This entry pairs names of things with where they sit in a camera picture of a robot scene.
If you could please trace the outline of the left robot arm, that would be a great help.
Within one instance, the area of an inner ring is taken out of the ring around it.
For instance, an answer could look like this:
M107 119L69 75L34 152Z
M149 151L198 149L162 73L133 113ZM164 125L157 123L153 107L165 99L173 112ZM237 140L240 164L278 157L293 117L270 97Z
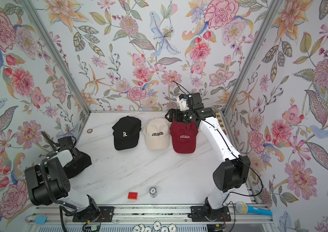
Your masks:
M40 206L58 205L67 216L91 220L100 214L95 200L71 187L70 179L91 166L90 156L76 148L76 139L66 136L54 142L42 131L52 151L40 164L25 170L25 180L31 203Z

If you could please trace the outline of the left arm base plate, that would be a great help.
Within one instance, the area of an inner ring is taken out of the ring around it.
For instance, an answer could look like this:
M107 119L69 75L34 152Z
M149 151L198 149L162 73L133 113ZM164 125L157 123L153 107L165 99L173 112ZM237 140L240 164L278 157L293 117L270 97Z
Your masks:
M86 208L85 210L76 213L73 216L73 222L92 222L95 219L95 222L112 222L114 215L113 206L99 206L98 210L94 208Z

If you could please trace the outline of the cream cap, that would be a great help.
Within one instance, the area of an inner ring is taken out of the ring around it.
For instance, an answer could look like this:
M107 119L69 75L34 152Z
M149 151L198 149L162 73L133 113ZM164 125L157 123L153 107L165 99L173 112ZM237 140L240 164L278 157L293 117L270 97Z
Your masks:
M153 119L144 126L143 134L149 150L169 147L169 126L170 123L166 119Z

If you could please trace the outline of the black cap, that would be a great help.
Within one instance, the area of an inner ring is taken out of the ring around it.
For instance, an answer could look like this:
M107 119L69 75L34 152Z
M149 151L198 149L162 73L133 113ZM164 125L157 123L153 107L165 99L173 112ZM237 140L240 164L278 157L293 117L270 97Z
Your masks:
M118 151L132 149L137 146L141 131L141 120L126 116L120 118L112 127L114 148Z
M91 166L92 161L88 154L79 151L77 148L71 148L68 151L72 159L63 166L63 169L67 177L72 179Z

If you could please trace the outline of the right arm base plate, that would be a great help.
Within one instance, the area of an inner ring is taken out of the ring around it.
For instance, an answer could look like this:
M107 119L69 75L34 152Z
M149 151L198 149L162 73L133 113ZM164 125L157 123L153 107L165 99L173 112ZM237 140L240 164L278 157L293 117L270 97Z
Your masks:
M191 206L188 217L192 222L230 222L231 215L228 207L217 210L205 206Z

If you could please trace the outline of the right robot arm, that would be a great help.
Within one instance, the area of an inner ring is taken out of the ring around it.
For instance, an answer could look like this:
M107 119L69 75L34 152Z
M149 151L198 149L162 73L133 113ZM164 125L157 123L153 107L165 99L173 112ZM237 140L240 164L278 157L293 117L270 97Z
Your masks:
M176 101L180 108L168 110L165 118L171 123L182 123L185 126L194 123L196 128L205 134L220 158L220 165L213 172L215 188L203 205L205 216L214 221L217 216L223 214L230 195L247 197L236 190L246 183L249 171L254 170L251 168L249 157L241 156L221 129L215 111L204 107L199 93L180 94Z

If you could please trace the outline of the red cap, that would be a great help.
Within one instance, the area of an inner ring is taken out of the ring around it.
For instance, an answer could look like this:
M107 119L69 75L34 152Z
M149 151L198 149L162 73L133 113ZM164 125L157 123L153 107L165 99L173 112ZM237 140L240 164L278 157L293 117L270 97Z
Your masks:
M179 154L192 154L196 150L198 129L195 122L173 122L170 127L173 149Z

